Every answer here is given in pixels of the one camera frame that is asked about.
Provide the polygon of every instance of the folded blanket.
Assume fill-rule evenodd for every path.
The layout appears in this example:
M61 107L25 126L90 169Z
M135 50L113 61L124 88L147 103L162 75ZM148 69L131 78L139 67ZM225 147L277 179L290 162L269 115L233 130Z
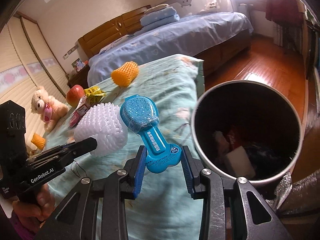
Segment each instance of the folded blanket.
M151 12L159 11L159 10L162 10L164 8L167 8L168 6L169 6L169 4L166 4L166 3L159 4L157 6L149 8L148 10L146 10L144 12L144 14L148 14L148 13L151 13Z
M170 6L170 7L164 8L160 11L151 12L151 13L143 16L140 19L140 23L142 26L147 26L153 22L156 22L158 20L162 20L164 18L167 18L169 16L173 16L175 14L177 14L177 11L173 7Z
M134 33L134 36L137 36L137 35L140 35L142 33L145 33L145 32L148 32L148 31L151 31L155 28L158 28L162 25L166 25L166 24L169 24L169 23L174 23L174 22L177 22L178 20L180 20L180 17L178 14L175 14L173 16L169 16L167 18L164 18L164 19L161 19L159 21L156 21L156 22L153 22L147 26L144 26L140 31L137 31Z

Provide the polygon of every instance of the red apple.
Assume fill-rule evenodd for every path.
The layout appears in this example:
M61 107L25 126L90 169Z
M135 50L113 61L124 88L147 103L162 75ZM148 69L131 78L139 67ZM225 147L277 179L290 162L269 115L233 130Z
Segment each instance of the red apple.
M80 85L74 85L67 93L66 100L72 107L77 107L80 98L83 97L84 90Z

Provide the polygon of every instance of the purple sleeve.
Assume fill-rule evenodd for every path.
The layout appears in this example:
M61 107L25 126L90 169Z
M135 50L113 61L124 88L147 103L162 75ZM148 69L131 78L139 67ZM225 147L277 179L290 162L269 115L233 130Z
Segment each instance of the purple sleeve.
M21 224L14 211L12 211L11 218L9 218L9 220L22 240L32 240L34 238L35 234L30 232Z

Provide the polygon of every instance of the human hand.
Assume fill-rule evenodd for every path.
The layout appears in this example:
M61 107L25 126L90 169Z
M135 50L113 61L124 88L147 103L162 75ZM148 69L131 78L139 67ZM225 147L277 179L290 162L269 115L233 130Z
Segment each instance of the human hand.
M34 233L38 232L44 221L51 215L55 204L54 197L49 192L48 184L41 187L36 199L39 206L19 200L12 202L13 211L17 214L21 224Z

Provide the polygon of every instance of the trash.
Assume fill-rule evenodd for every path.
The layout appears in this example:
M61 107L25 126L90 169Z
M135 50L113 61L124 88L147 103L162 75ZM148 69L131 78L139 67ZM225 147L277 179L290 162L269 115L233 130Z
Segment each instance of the trash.
M217 161L219 163L223 162L223 157L230 151L230 143L223 136L223 133L220 131L215 131L213 137L217 143L218 157Z
M241 139L239 129L237 127L235 127L234 125L231 125L231 129L227 134L227 138L230 142L232 150L235 150L238 147L243 145L243 141Z
M249 160L256 172L255 179L266 179L276 175L284 166L282 158L267 146L252 142L244 146Z
M252 179L256 175L248 155L242 146L226 154L224 157L224 163L229 174L234 177Z

